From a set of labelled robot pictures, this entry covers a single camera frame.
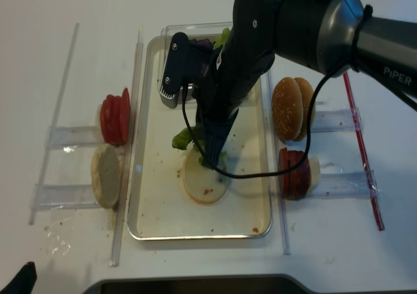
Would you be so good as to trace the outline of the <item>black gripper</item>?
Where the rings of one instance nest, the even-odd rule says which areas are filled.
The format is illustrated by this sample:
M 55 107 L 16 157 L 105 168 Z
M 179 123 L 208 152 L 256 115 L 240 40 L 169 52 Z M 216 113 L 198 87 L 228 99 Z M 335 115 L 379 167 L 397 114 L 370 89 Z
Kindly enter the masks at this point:
M 210 162 L 218 165 L 239 106 L 274 62 L 274 47 L 272 29 L 234 26 L 221 48 L 212 52 L 203 75 L 193 80 L 194 133 L 205 153 L 199 160 L 203 167 L 211 168 Z

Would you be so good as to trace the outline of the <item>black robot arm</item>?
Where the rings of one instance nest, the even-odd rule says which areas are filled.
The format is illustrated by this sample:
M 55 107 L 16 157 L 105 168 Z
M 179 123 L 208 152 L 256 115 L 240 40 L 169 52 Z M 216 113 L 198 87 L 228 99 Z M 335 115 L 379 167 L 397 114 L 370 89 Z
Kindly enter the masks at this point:
M 196 83 L 203 161 L 218 165 L 244 97 L 275 56 L 320 72 L 351 69 L 416 107 L 416 24 L 378 18 L 360 0 L 235 0 L 233 26 Z

